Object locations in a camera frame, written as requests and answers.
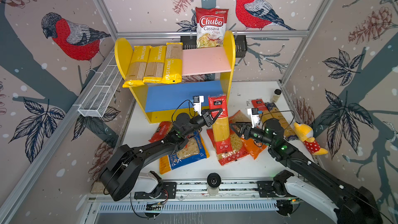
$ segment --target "white table surface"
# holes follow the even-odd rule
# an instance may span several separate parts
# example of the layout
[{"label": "white table surface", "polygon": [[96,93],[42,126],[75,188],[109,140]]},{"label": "white table surface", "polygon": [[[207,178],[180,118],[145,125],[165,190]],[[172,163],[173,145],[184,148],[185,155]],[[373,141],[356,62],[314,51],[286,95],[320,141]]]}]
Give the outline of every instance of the white table surface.
[{"label": "white table surface", "polygon": [[[269,99],[277,88],[279,88],[277,82],[233,82],[228,104],[228,115],[232,116],[239,110],[246,114],[247,108],[252,107],[251,100],[253,99],[261,98],[264,102],[269,102]],[[276,102],[276,106],[280,111],[289,110],[283,95],[279,98],[278,102]],[[291,112],[282,112],[282,114],[286,118],[286,121],[290,123],[292,120]],[[130,147],[149,144],[148,140],[152,137],[158,126],[158,123],[149,124],[141,108],[136,105],[123,144],[127,144]],[[267,150],[262,151],[256,160],[250,155],[247,155],[238,161],[221,166],[217,161],[216,151],[211,144],[206,129],[206,126],[203,127],[201,136],[210,154],[209,158],[182,166],[163,175],[159,173],[159,160],[148,164],[141,171],[144,173],[154,171],[165,180],[177,180],[206,179],[207,176],[213,172],[218,173],[221,178],[224,179],[273,177],[280,171],[287,169],[279,162],[276,162]],[[292,140],[290,143],[313,161],[310,153],[301,141]]]}]

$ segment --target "black round camera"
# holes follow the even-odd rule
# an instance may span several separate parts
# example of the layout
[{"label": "black round camera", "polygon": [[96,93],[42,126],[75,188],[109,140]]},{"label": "black round camera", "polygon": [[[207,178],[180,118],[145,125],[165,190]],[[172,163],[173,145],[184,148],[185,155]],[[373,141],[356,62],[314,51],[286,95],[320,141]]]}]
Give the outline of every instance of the black round camera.
[{"label": "black round camera", "polygon": [[217,188],[221,184],[221,177],[217,173],[211,173],[207,176],[207,184],[212,188]]}]

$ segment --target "yellow shelf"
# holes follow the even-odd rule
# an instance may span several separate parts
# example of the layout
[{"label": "yellow shelf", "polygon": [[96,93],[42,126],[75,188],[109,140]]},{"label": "yellow shelf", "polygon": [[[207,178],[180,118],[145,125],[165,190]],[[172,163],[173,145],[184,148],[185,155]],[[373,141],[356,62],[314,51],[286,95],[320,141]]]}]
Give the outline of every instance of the yellow shelf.
[{"label": "yellow shelf", "polygon": [[[234,66],[235,66],[235,39],[234,35],[231,31],[226,31],[224,36],[224,43],[223,48],[228,59],[229,65],[231,67],[230,72],[221,72],[220,74],[220,84],[222,88],[222,92],[227,95],[227,103],[229,100],[229,94],[231,91],[231,83],[232,77],[234,73]],[[129,64],[132,58],[132,47],[130,43],[125,38],[119,38],[116,40],[115,43],[115,58],[116,64],[122,75],[123,79],[126,78],[127,70],[129,69]],[[133,94],[134,98],[136,99],[138,105],[140,106],[142,112],[144,113],[145,117],[147,118],[149,123],[159,123],[162,121],[171,121],[172,114],[175,111],[173,110],[166,110],[166,111],[155,111],[155,112],[145,112],[145,107],[147,103],[147,95],[148,95],[148,85],[143,85],[139,87],[130,87],[129,88],[131,93]],[[178,109],[176,111],[175,116],[177,116],[181,112],[188,113],[188,108]]]}]

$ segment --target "pink shelf board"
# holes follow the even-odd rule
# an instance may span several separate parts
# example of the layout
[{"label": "pink shelf board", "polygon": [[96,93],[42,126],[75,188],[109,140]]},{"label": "pink shelf board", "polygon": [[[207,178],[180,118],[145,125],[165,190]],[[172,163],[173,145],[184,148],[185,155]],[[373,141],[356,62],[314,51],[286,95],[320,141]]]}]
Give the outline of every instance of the pink shelf board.
[{"label": "pink shelf board", "polygon": [[224,47],[203,47],[182,51],[182,75],[230,72]]}]

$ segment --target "blue pasta package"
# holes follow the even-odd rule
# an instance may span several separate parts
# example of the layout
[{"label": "blue pasta package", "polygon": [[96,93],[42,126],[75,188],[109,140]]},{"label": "blue pasta package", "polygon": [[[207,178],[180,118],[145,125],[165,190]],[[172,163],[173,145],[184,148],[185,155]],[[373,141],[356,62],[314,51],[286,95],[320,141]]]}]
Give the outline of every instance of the blue pasta package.
[{"label": "blue pasta package", "polygon": [[172,169],[176,169],[208,157],[209,153],[200,133],[195,132],[194,136],[189,139],[187,145],[181,151],[160,158],[159,171],[161,174],[164,174]]}]

